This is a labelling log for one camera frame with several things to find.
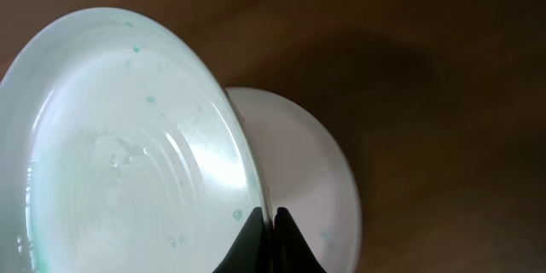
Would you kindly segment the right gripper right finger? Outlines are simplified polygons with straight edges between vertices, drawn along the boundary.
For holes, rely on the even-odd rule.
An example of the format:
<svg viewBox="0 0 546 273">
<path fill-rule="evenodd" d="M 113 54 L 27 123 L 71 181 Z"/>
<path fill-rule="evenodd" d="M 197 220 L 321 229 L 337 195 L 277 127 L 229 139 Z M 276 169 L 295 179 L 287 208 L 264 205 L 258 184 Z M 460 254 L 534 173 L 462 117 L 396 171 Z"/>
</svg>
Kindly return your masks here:
<svg viewBox="0 0 546 273">
<path fill-rule="evenodd" d="M 275 273 L 326 273 L 285 207 L 276 211 L 272 253 Z"/>
</svg>

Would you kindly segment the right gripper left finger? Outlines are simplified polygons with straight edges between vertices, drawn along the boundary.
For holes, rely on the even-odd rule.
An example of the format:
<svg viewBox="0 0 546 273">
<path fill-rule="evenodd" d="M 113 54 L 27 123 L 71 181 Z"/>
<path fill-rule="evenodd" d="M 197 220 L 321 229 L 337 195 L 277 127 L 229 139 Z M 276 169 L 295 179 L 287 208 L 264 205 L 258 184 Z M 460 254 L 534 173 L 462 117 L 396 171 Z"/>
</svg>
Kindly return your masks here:
<svg viewBox="0 0 546 273">
<path fill-rule="evenodd" d="M 213 273 L 269 272 L 268 249 L 262 208 L 255 207 L 226 256 Z"/>
</svg>

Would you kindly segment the white plate top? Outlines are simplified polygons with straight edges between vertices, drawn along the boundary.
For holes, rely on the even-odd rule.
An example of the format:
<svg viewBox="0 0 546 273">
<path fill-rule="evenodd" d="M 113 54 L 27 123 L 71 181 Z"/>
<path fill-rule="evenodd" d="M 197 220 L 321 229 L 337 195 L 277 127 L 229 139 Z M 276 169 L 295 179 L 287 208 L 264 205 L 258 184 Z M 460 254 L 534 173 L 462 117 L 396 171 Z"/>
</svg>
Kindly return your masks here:
<svg viewBox="0 0 546 273">
<path fill-rule="evenodd" d="M 252 88 L 227 92 L 241 115 L 271 209 L 289 210 L 327 272 L 355 271 L 362 213 L 338 143 L 316 118 L 285 97 Z"/>
</svg>

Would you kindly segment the white plate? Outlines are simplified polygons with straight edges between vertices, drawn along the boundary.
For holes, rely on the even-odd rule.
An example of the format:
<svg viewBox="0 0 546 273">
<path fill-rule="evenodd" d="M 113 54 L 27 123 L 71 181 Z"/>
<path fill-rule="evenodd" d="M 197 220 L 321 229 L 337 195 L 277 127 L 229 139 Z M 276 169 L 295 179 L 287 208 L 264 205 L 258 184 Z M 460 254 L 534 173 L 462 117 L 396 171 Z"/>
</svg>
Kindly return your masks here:
<svg viewBox="0 0 546 273">
<path fill-rule="evenodd" d="M 289 210 L 327 272 L 355 271 L 362 213 L 338 143 L 316 118 L 285 97 L 252 88 L 227 92 L 241 115 L 271 209 Z"/>
<path fill-rule="evenodd" d="M 1 83 L 4 272 L 213 272 L 270 212 L 241 120 L 146 16 L 53 21 Z"/>
</svg>

